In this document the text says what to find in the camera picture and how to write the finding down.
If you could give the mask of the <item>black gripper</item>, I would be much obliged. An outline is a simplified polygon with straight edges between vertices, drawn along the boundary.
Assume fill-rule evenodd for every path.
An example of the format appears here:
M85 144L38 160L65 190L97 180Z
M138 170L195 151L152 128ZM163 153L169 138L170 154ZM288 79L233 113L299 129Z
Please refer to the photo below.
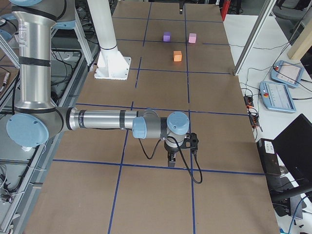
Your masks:
M164 143L164 148L167 151L168 156L168 167L175 167L176 165L176 153L179 151L178 148L169 146L166 142Z

